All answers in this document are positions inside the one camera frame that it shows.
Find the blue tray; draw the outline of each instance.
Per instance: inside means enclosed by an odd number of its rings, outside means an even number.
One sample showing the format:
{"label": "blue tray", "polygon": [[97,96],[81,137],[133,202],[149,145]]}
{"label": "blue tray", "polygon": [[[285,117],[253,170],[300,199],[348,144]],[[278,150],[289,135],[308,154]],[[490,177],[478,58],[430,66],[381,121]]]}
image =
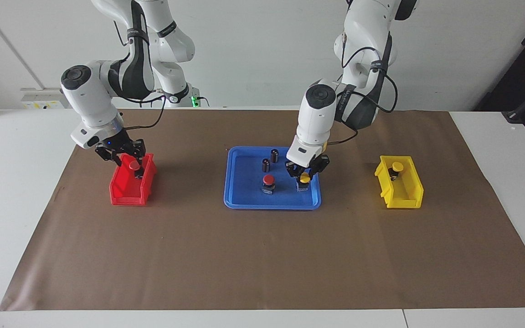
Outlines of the blue tray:
{"label": "blue tray", "polygon": [[[271,163],[275,177],[273,195],[263,193],[264,158],[271,149],[279,150],[279,162]],[[296,181],[285,169],[287,147],[234,147],[228,153],[224,203],[239,210],[316,210],[321,205],[319,177],[315,175],[308,191],[297,191]]]}

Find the brown mat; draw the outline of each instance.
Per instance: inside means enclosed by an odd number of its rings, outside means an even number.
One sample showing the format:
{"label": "brown mat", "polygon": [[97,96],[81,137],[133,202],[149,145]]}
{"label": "brown mat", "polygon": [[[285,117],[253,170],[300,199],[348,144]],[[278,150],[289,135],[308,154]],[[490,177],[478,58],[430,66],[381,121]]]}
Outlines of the brown mat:
{"label": "brown mat", "polygon": [[[75,149],[0,310],[525,307],[525,247],[448,113],[381,114],[328,149],[319,210],[226,208],[228,149],[288,146],[296,119],[165,112],[131,133],[158,167],[145,208],[111,206],[114,164]],[[383,154],[413,157],[420,210],[385,208]]]}

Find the white wall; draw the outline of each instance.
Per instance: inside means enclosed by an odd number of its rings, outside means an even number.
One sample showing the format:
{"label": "white wall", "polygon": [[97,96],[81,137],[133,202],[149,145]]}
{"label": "white wall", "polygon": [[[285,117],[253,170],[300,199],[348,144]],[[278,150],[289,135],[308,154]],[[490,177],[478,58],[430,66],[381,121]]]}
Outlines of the white wall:
{"label": "white wall", "polygon": [[[344,0],[170,0],[196,43],[182,64],[213,106],[296,105],[321,77],[336,79],[333,41]],[[68,67],[118,59],[112,21],[90,0],[0,0],[0,29],[45,87]],[[390,75],[401,109],[471,110],[521,50],[525,0],[421,0],[395,22],[398,60]],[[20,87],[37,87],[0,38],[0,108],[18,108]],[[391,103],[387,91],[384,104]]]}

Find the yellow bin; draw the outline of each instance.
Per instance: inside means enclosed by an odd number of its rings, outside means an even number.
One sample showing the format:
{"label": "yellow bin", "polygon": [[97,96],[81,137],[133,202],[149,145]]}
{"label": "yellow bin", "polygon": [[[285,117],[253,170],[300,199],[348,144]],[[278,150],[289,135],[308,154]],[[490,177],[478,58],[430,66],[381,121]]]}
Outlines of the yellow bin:
{"label": "yellow bin", "polygon": [[[380,156],[375,175],[382,188],[381,197],[387,208],[421,208],[425,189],[410,156]],[[391,172],[396,172],[392,181]]]}

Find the yellow cap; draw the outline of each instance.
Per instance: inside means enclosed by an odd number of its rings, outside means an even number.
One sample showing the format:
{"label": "yellow cap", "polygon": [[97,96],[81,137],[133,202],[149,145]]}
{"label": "yellow cap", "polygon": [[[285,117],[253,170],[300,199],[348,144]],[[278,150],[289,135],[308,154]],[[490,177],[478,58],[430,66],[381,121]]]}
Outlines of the yellow cap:
{"label": "yellow cap", "polygon": [[309,183],[309,181],[311,181],[311,177],[307,172],[303,172],[299,177],[299,181],[301,181],[301,183]]}
{"label": "yellow cap", "polygon": [[401,162],[394,162],[392,163],[392,170],[394,170],[394,172],[402,172],[404,170],[404,165],[402,165]]}

